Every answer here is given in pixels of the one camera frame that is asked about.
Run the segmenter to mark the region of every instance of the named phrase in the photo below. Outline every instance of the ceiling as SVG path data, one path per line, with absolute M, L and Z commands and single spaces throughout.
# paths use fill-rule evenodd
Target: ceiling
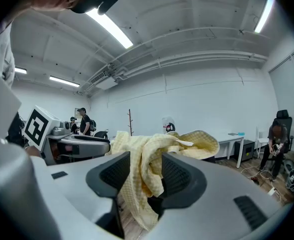
M 86 14 L 29 10 L 11 30 L 19 81 L 91 96 L 91 80 L 108 72 L 116 81 L 177 64 L 208 60 L 262 65 L 287 30 L 274 5 L 260 34 L 254 28 L 266 0 L 119 0 L 107 15 L 132 41 L 125 49 Z M 49 80 L 55 76 L 79 88 Z

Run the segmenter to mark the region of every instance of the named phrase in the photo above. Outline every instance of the yellow towel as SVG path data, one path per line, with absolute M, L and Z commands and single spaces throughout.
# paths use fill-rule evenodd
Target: yellow towel
M 186 146 L 177 140 L 193 145 Z M 130 152 L 130 173 L 120 193 L 139 225 L 150 231 L 157 224 L 158 214 L 150 207 L 147 198 L 158 197 L 164 192 L 162 153 L 176 152 L 201 160 L 216 155 L 219 143 L 201 130 L 181 136 L 174 131 L 154 136 L 130 136 L 128 132 L 119 131 L 106 155 L 126 151 Z

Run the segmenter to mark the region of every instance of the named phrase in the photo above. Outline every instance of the fluorescent light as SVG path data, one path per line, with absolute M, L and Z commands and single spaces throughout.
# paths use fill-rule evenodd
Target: fluorescent light
M 54 77 L 54 76 L 50 76 L 49 77 L 49 80 L 60 82 L 60 83 L 63 83 L 63 84 L 66 84 L 66 85 L 70 85 L 70 86 L 73 86 L 73 87 L 79 87 L 79 84 L 78 83 L 69 82 L 69 81 L 66 81 L 66 80 L 63 80 L 63 79 Z
M 265 8 L 263 9 L 263 13 L 260 17 L 260 20 L 254 30 L 256 33 L 260 33 L 262 31 L 262 29 L 267 21 L 267 18 L 273 8 L 274 2 L 275 2 L 275 0 L 267 0 Z
M 15 67 L 15 72 L 22 73 L 22 74 L 27 74 L 26 69 L 18 68 L 18 67 Z
M 133 43 L 128 39 L 124 32 L 121 31 L 121 29 L 110 18 L 108 18 L 106 14 L 98 15 L 98 10 L 96 8 L 86 12 L 86 14 L 98 22 L 109 33 L 111 33 L 113 37 L 122 44 L 123 47 L 128 49 L 129 47 L 133 46 Z

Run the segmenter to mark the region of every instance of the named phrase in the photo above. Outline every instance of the black storage cabinet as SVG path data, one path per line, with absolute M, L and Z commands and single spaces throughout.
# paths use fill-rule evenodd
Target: black storage cabinet
M 235 152 L 234 152 L 234 157 L 236 160 L 238 160 L 239 156 L 239 149 L 241 148 L 241 141 L 236 141 L 235 142 Z M 255 142 L 245 139 L 243 141 L 243 149 L 242 149 L 242 157 L 241 161 L 246 161 L 248 159 L 253 158 L 254 155 L 254 149 L 255 149 Z

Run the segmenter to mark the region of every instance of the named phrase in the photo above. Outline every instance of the white chair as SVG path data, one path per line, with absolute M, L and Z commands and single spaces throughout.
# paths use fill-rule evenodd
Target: white chair
M 256 126 L 256 152 L 258 155 L 258 158 L 260 158 L 260 154 L 261 154 L 261 147 L 264 144 L 268 144 L 269 142 L 269 138 L 262 138 L 263 135 L 263 131 L 259 132 L 258 126 Z

